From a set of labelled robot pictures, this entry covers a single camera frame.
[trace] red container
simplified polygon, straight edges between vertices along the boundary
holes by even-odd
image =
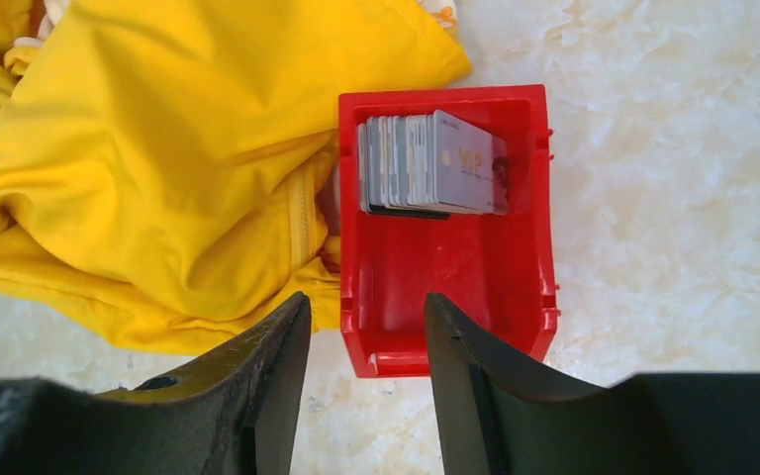
[[[435,221],[360,211],[356,126],[372,116],[436,109],[507,142],[508,215]],[[339,97],[341,329],[358,377],[429,375],[429,292],[445,294],[511,346],[543,358],[559,315],[549,228],[551,134],[542,85]]]

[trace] stack of cards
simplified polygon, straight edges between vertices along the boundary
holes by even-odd
[[[443,111],[357,127],[360,208],[419,216],[505,214],[506,143]]]

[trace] black plastic part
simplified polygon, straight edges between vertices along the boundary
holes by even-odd
[[[447,221],[449,213],[426,210],[394,210],[384,206],[368,205],[368,212],[372,215],[397,216],[400,218],[419,218],[422,220]]]
[[[760,474],[760,374],[638,374],[605,389],[513,349],[443,295],[426,313],[448,475]]]
[[[0,474],[289,474],[310,318],[296,294],[132,391],[0,381]]]

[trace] beige marble surface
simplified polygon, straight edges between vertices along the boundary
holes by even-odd
[[[544,82],[560,331],[547,362],[760,370],[760,1],[456,0],[475,73]],[[182,358],[121,351],[0,297],[0,377],[132,387]],[[352,378],[314,337],[294,473],[440,473],[426,379]]]

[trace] red plastic box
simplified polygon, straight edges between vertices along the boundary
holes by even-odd
[[[447,221],[359,209],[356,126],[441,109],[508,145],[510,212]],[[339,97],[342,335],[356,375],[428,376],[424,303],[440,292],[511,346],[542,359],[557,329],[542,85]]]

